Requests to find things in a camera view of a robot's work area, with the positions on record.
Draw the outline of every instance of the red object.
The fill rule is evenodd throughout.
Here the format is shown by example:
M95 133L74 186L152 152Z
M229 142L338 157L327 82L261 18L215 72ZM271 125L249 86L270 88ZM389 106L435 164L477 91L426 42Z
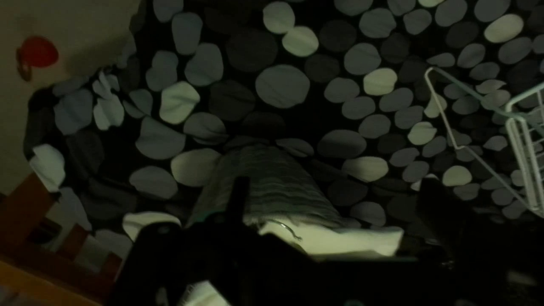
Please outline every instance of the red object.
M55 45L40 35L27 37L16 48L18 74L27 81L32 77L32 67L45 67L55 60Z

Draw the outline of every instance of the wooden furniture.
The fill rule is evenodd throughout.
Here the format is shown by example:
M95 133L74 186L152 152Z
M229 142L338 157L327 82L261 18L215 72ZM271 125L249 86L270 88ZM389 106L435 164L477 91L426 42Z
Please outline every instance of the wooden furniture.
M28 174L0 201L0 283L50 306L100 303L120 266L108 252L100 273L72 263L86 230L72 225L55 252L28 242L54 203L35 174Z

